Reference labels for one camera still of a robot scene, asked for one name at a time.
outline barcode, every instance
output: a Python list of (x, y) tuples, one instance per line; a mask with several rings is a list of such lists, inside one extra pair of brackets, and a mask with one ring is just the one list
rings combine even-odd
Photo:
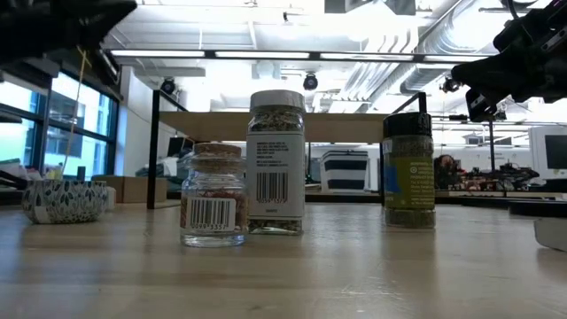
[(287, 202), (287, 173), (256, 173), (256, 185), (256, 200), (259, 203)]
[(236, 201), (232, 198), (190, 198), (187, 209), (193, 230), (234, 230)]

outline spice jar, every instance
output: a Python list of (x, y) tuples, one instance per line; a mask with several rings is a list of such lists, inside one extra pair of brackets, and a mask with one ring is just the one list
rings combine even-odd
[(305, 99), (283, 89), (252, 94), (246, 184), (252, 234), (299, 235), (305, 206)]
[(223, 247), (244, 243), (247, 197), (241, 153), (233, 145), (195, 145), (189, 159), (194, 171), (182, 187), (182, 244)]
[(384, 220), (388, 226), (435, 227), (431, 116), (399, 113), (384, 119)]

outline wooden table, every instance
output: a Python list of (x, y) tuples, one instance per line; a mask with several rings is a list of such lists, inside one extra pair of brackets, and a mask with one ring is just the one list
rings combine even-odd
[(532, 220), (438, 206), (437, 231), (379, 206), (308, 205), (303, 237), (179, 245), (178, 208), (30, 225), (0, 212), (1, 318), (566, 318), (567, 253)]

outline cardboard box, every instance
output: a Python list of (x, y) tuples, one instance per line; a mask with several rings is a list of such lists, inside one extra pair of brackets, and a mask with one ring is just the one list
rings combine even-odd
[[(148, 197), (148, 177), (98, 175), (93, 181), (106, 182), (116, 190), (117, 203), (145, 203)], [(167, 179), (156, 178), (156, 203), (167, 199)]]

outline security camera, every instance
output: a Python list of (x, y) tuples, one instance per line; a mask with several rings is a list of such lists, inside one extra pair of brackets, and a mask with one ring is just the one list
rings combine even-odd
[(168, 78), (168, 79), (164, 80), (163, 83), (161, 84), (161, 90), (166, 92), (168, 95), (174, 94), (175, 89), (176, 89), (176, 86), (175, 86), (175, 79), (174, 78)]
[(303, 89), (314, 90), (317, 89), (318, 85), (319, 81), (317, 81), (315, 74), (310, 73), (306, 75), (305, 80), (303, 81)]

